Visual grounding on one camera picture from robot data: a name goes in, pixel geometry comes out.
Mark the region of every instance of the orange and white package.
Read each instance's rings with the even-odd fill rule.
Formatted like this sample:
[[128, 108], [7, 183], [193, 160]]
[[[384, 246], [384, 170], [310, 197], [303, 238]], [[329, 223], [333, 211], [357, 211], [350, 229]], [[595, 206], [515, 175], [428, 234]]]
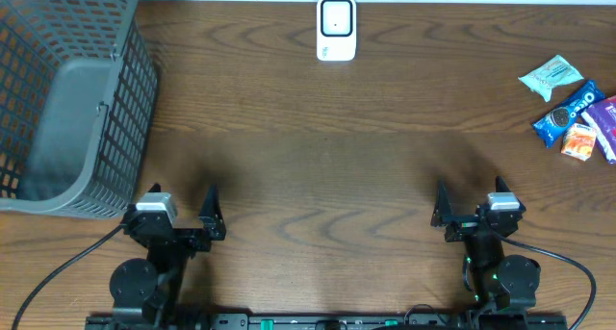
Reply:
[[583, 124], [575, 123], [567, 131], [561, 152], [586, 161], [593, 153], [597, 132]]

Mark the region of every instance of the basket bottom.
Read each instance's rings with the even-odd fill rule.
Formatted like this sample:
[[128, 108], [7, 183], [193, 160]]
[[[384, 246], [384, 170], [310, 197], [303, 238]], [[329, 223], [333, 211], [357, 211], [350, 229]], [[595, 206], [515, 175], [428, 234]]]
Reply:
[[58, 69], [19, 182], [18, 199], [47, 200], [75, 183], [112, 65], [112, 61], [75, 59]]

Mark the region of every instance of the purple snack package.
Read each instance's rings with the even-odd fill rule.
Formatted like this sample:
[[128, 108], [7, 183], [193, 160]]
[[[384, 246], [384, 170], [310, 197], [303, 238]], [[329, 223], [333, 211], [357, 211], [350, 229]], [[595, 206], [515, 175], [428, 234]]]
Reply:
[[597, 131], [597, 141], [610, 164], [616, 164], [616, 95], [588, 107], [581, 117]]

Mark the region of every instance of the blue snack package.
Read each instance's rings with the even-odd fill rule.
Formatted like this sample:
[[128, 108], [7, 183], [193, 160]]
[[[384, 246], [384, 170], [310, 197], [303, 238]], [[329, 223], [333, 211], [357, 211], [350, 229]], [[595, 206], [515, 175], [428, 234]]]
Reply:
[[588, 80], [567, 100], [560, 103], [554, 110], [535, 122], [532, 127], [546, 147], [550, 148], [569, 127], [576, 123], [578, 115], [590, 105], [605, 99], [605, 94], [597, 89], [595, 81]]

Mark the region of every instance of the wood grain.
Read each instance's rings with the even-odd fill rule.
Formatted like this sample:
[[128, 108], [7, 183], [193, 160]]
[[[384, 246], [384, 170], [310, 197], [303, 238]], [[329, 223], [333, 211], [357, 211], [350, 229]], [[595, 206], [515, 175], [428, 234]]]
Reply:
[[[547, 150], [530, 123], [546, 104], [517, 77], [554, 54], [616, 93], [616, 8], [473, 5], [359, 7], [358, 54], [315, 57], [312, 4], [142, 2], [137, 20], [163, 71], [139, 193], [175, 196], [179, 226], [220, 185], [229, 230], [189, 264], [183, 301], [255, 313], [403, 312], [473, 302], [462, 244], [429, 227], [442, 177], [470, 212], [502, 175], [528, 212], [515, 238], [588, 265], [598, 298], [584, 329], [616, 322], [616, 179]], [[117, 220], [0, 216], [0, 328], [53, 268]], [[542, 265], [535, 311], [573, 322], [589, 286]], [[108, 281], [144, 250], [110, 242], [56, 278], [24, 329], [78, 329], [108, 312]]]

